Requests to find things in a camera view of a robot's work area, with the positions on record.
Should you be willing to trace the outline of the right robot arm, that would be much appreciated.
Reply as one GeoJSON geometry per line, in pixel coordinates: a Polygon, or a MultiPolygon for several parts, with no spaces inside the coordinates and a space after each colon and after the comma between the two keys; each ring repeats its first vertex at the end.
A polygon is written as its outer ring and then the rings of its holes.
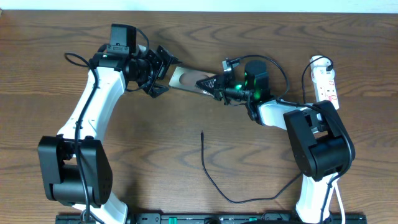
{"type": "Polygon", "coordinates": [[[338,179],[347,173],[355,150],[335,106],[329,100],[314,104],[284,101],[271,94],[266,57],[251,56],[245,64],[244,81],[234,76],[238,58],[223,61],[224,72],[196,82],[218,101],[246,106],[251,120],[262,126],[287,131],[294,159],[300,170],[302,189],[295,212],[302,223],[326,223],[331,196],[338,192],[338,179]]]}

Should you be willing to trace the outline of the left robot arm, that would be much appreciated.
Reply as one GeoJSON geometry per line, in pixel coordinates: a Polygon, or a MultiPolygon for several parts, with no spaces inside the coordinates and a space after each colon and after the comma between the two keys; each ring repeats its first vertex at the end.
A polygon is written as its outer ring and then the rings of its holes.
{"type": "Polygon", "coordinates": [[[38,155],[48,200],[80,210],[81,223],[135,223],[112,191],[113,173],[103,140],[113,109],[130,81],[152,98],[168,91],[156,81],[180,64],[163,46],[104,45],[82,65],[88,81],[77,106],[56,136],[43,136],[38,155]]]}

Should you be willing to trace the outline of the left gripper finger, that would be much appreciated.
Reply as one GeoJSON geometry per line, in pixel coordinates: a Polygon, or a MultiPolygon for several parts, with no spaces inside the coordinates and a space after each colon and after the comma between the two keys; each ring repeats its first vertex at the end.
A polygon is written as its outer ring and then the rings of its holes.
{"type": "Polygon", "coordinates": [[[165,93],[169,91],[169,88],[167,86],[158,84],[158,83],[154,83],[149,90],[149,95],[152,98],[157,98],[158,96],[160,96],[161,94],[165,93]]]}
{"type": "Polygon", "coordinates": [[[164,61],[165,66],[169,67],[171,65],[181,64],[181,60],[172,55],[166,48],[159,45],[157,48],[157,53],[160,55],[161,59],[164,61]]]}

